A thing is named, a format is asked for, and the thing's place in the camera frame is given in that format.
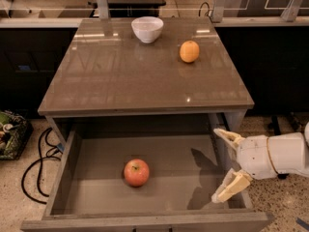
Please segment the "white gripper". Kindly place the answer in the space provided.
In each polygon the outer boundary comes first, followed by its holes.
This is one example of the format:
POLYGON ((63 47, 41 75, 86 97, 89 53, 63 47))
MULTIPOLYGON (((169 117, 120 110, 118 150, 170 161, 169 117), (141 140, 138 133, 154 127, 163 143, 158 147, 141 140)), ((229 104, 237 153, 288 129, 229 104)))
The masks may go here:
POLYGON ((235 171, 231 168, 227 172, 221 185, 211 197, 213 203, 229 200, 249 187, 253 178, 263 180, 276 176, 267 151, 267 136, 249 136, 244 139, 240 134, 232 131, 214 129, 213 132, 233 150, 237 150, 237 162, 242 169, 235 171))

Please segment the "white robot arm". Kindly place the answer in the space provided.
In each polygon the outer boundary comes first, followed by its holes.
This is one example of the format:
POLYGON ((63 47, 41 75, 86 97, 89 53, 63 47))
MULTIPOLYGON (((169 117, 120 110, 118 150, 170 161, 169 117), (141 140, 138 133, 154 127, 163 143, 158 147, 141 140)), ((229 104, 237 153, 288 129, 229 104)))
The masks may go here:
POLYGON ((231 168, 211 197, 213 203, 223 203, 246 189, 253 179, 275 178, 279 174, 309 177, 309 124, 304 133, 275 136, 242 137, 232 131, 214 129, 236 154, 240 170, 231 168))

